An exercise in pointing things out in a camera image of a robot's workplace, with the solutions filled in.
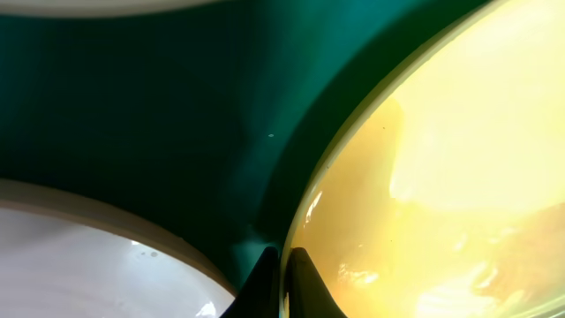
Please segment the white plate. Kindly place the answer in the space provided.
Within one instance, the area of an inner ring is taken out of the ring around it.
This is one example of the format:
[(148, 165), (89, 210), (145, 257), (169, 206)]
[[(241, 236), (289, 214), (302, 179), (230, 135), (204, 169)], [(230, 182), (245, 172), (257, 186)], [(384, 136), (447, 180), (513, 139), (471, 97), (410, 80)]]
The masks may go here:
[(109, 204), (1, 182), (3, 317), (219, 317), (236, 292), (201, 252)]

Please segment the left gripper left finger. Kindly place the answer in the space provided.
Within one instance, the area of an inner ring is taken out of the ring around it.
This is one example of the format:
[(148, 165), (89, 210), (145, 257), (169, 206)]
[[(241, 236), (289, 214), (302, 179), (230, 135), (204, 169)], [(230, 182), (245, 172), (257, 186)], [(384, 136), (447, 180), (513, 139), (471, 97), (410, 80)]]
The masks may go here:
[(279, 288), (279, 254), (276, 248), (269, 246), (221, 318), (278, 318)]

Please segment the light blue rimmed plate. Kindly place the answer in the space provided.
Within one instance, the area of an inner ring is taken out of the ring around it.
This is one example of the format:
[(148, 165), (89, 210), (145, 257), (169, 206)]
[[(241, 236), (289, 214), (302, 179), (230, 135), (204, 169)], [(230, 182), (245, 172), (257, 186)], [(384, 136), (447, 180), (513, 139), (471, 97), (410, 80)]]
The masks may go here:
[(174, 11), (217, 0), (1, 0), (1, 13), (46, 18), (104, 18)]

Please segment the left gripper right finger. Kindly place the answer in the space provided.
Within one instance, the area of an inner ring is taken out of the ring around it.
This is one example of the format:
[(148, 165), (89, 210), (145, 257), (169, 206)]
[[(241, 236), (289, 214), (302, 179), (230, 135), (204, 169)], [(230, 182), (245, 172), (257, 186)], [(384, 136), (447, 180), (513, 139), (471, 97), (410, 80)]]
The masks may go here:
[(284, 292), (288, 298), (289, 318), (346, 318), (303, 247), (290, 251)]

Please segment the green rimmed plate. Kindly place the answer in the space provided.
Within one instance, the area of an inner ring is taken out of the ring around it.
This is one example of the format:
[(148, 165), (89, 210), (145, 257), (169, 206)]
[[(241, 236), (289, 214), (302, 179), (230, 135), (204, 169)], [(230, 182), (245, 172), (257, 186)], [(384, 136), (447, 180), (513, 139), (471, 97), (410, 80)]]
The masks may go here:
[(492, 1), (358, 105), (305, 193), (303, 247), (346, 317), (564, 314), (564, 3)]

